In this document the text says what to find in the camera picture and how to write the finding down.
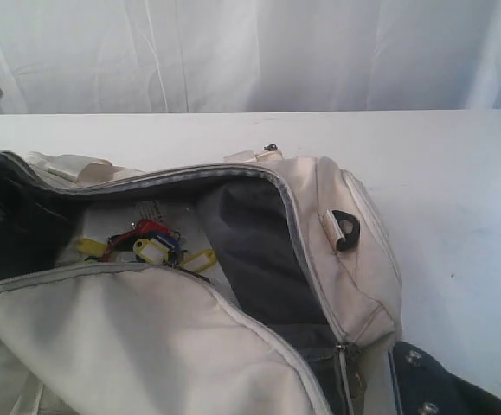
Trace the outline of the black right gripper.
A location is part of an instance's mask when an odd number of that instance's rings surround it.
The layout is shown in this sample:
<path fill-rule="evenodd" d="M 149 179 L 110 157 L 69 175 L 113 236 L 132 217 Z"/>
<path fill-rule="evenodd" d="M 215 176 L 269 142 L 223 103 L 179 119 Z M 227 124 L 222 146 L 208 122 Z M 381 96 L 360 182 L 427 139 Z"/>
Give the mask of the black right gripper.
<path fill-rule="evenodd" d="M 501 399 L 445 369 L 407 342 L 388 352 L 395 409 L 399 414 L 501 414 Z"/>

